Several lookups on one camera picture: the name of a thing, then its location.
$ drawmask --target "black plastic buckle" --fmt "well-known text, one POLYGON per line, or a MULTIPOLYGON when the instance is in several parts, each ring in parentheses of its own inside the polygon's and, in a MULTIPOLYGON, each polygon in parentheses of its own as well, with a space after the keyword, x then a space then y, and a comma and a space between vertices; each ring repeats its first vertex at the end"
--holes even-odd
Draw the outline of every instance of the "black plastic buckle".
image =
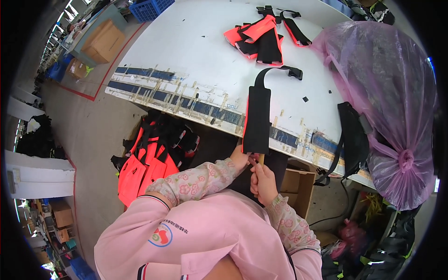
POLYGON ((281 23, 281 18, 274 15, 274 10, 272 9, 272 6, 266 5, 264 7, 257 7, 257 11, 259 14, 263 15, 263 17, 265 17, 267 15, 271 15, 271 16, 275 17, 276 24, 281 23))
POLYGON ((300 70, 300 69, 298 69, 298 68, 294 68, 294 67, 292 67, 290 70, 289 70, 289 72, 288 72, 288 76, 292 76, 292 77, 295 77, 295 78, 297 78, 299 81, 301 81, 302 80, 302 77, 303 77, 303 71, 302 70, 300 70))

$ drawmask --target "white work table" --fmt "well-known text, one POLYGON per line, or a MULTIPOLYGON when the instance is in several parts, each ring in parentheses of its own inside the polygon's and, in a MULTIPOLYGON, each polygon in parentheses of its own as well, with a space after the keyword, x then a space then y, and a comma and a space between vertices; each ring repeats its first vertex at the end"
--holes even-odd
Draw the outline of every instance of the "white work table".
MULTIPOLYGON (((129 49, 106 93, 242 136, 249 86, 267 66, 245 58, 223 33, 261 19, 256 7, 269 4, 275 4, 276 15, 276 8, 300 12, 302 17, 294 21, 311 40, 324 27, 350 20, 319 0, 177 1, 129 49)), ((284 65, 301 69, 303 80, 288 77, 286 70, 266 74, 265 87, 271 89, 269 146, 328 170, 341 134, 336 105, 342 97, 316 53, 295 46, 283 23, 277 32, 285 37, 284 65)), ((339 164, 335 173, 342 175, 343 160, 339 164)), ((350 179, 374 188, 366 171, 350 179)))

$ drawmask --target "black bag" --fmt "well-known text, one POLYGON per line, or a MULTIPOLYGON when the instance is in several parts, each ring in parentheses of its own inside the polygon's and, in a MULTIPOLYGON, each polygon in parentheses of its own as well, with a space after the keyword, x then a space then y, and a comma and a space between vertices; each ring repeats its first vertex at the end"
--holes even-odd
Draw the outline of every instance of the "black bag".
POLYGON ((335 158, 333 159, 330 169, 317 179, 314 182, 314 185, 326 186, 330 183, 328 175, 335 170, 343 145, 345 174, 342 179, 356 174, 361 166, 366 163, 367 156, 369 155, 369 140, 367 139, 367 134, 361 124, 358 112, 353 109, 349 102, 338 104, 337 108, 340 124, 342 126, 342 133, 336 148, 335 158))

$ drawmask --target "pink bag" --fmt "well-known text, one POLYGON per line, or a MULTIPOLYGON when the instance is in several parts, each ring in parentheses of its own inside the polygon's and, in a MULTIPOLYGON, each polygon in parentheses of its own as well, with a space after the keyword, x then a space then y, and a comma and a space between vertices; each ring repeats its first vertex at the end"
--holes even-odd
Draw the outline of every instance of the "pink bag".
POLYGON ((333 69, 344 101, 373 127, 367 159, 378 192, 397 210, 414 209, 435 185, 431 152, 437 89, 424 51, 379 22, 328 27, 311 48, 333 69))

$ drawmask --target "electrical cord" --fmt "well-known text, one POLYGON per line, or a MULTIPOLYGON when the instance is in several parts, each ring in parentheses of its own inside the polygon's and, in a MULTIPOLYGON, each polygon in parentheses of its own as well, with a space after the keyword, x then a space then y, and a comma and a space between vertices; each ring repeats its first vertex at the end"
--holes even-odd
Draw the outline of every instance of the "electrical cord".
POLYGON ((346 187, 344 186, 344 183, 342 183, 343 180, 346 180, 346 181, 347 181, 347 178, 344 178, 344 179, 342 179, 342 180, 340 181, 340 184, 341 184, 342 188, 343 188, 344 191, 345 191, 345 195, 347 196, 347 204, 345 205, 344 212, 342 212, 342 214, 340 214, 339 216, 332 217, 332 218, 322 219, 322 220, 319 220, 319 221, 317 221, 317 222, 314 222, 314 223, 310 224, 309 226, 315 225, 315 224, 317 224, 317 223, 320 223, 320 222, 323 222, 323 221, 326 221, 326 220, 332 220, 332 219, 336 219, 336 218, 342 217, 342 216, 344 216, 344 215, 347 213, 347 211, 349 210, 350 198, 349 198, 349 193, 347 192, 347 189, 346 189, 346 187))

